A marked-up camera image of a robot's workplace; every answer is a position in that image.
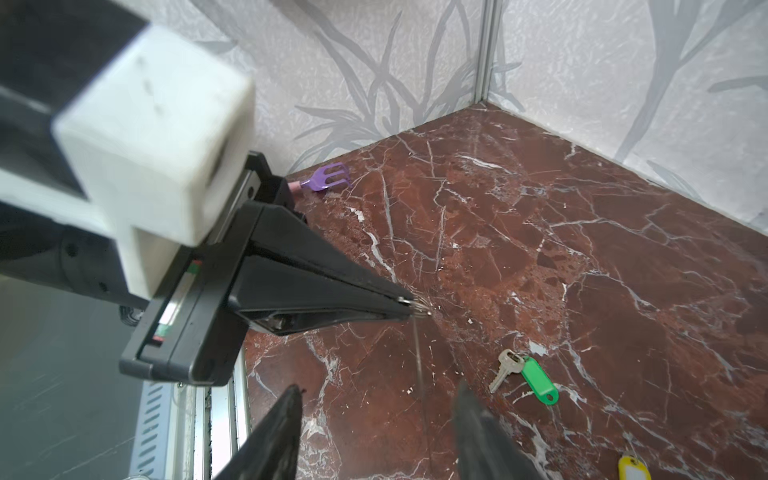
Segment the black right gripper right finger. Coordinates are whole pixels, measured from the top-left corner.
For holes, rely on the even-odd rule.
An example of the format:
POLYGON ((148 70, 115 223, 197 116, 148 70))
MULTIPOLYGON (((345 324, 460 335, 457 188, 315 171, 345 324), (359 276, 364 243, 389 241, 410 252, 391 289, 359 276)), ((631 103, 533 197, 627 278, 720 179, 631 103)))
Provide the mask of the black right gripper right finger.
POLYGON ((543 478, 466 381, 459 383, 453 401, 452 426, 460 479, 543 478))

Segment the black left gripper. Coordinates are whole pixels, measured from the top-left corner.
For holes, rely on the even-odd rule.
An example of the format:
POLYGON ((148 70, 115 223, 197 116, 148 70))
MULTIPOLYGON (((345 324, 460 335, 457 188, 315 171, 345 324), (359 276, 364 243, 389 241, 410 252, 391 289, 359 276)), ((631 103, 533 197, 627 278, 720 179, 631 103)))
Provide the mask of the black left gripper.
POLYGON ((236 314, 278 336, 411 316, 411 292, 357 264, 286 209, 294 207, 287 183, 263 153, 248 154, 244 174, 210 238, 176 254, 121 355, 121 373, 227 384, 248 330, 236 314))

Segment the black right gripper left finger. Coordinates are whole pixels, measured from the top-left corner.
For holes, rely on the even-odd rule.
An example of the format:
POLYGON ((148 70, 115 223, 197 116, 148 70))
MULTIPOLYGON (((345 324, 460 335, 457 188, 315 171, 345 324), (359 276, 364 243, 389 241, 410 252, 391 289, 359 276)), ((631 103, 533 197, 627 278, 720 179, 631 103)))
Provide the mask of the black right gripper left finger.
POLYGON ((302 431, 302 390, 290 385, 216 479, 295 479, 302 431))

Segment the key with green tag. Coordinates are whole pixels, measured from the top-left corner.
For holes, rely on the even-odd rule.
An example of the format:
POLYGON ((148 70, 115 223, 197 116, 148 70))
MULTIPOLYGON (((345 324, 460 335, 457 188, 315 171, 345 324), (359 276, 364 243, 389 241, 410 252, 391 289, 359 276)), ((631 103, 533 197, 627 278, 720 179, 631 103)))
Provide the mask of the key with green tag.
POLYGON ((532 357, 523 357, 510 349, 498 355, 499 368, 488 390, 495 393, 510 375, 521 375, 531 388, 536 398, 543 404, 552 406, 559 400, 559 391, 539 363, 532 357))

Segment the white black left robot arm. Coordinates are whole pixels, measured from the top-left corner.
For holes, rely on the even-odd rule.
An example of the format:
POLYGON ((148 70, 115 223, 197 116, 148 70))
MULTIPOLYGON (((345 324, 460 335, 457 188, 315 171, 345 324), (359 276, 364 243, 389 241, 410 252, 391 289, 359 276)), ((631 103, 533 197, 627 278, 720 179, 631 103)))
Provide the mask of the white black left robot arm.
POLYGON ((252 79, 110 1, 1 5, 1 271, 143 313, 140 379, 222 386, 248 330, 404 320, 251 150, 252 79))

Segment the purple toy rake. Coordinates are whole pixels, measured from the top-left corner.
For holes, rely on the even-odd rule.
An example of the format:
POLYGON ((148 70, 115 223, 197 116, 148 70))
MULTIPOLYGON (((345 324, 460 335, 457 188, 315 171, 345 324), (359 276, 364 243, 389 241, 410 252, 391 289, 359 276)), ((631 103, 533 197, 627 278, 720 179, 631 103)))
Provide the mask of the purple toy rake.
POLYGON ((288 187, 292 193, 300 191, 322 192, 337 186, 348 185, 351 181, 348 168, 341 162, 319 167, 302 181, 292 181, 288 187))

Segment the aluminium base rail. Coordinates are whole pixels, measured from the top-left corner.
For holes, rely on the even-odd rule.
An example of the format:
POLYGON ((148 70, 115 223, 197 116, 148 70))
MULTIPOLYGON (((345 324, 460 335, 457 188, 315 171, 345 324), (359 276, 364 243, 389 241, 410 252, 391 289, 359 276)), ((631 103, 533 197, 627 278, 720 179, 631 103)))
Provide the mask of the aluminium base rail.
POLYGON ((213 479, 250 431, 244 352, 224 387, 146 381, 128 477, 213 479))

